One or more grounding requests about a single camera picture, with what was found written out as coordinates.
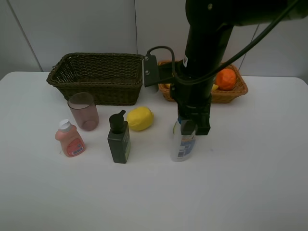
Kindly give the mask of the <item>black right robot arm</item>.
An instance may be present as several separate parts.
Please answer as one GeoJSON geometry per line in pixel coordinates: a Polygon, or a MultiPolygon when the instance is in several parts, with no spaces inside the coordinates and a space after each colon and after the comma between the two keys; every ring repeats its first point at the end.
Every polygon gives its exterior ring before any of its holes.
{"type": "Polygon", "coordinates": [[[178,104],[182,135],[207,135],[211,89],[217,73],[255,47],[279,22],[303,19],[308,14],[305,0],[188,0],[190,25],[185,59],[171,96],[178,104]],[[223,62],[232,30],[236,26],[266,23],[267,27],[241,51],[223,62]]]}

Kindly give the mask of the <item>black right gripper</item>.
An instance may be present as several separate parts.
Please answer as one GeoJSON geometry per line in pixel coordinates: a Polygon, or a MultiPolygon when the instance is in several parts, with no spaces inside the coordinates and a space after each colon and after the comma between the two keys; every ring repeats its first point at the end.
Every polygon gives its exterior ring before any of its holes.
{"type": "Polygon", "coordinates": [[[181,135],[207,135],[210,131],[212,77],[194,79],[182,71],[172,71],[171,97],[178,105],[181,135]]]}

